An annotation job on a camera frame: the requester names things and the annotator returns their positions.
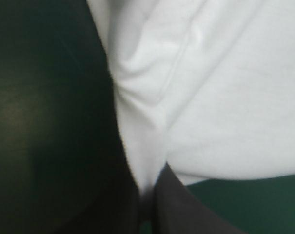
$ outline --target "dark green fabric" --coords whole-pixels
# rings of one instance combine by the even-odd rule
[[[104,51],[83,0],[0,0],[0,234],[47,234],[118,170]]]

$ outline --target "dark green surface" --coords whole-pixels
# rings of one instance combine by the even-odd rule
[[[295,175],[189,186],[206,206],[250,234],[295,234]]]

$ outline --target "white shirt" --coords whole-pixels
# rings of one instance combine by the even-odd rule
[[[88,0],[141,194],[295,174],[295,0]]]

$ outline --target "white cotton cloth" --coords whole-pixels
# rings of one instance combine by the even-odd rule
[[[295,0],[88,0],[141,194],[295,174]]]

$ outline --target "white fabric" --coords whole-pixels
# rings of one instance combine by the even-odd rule
[[[295,174],[295,0],[88,0],[143,194]]]

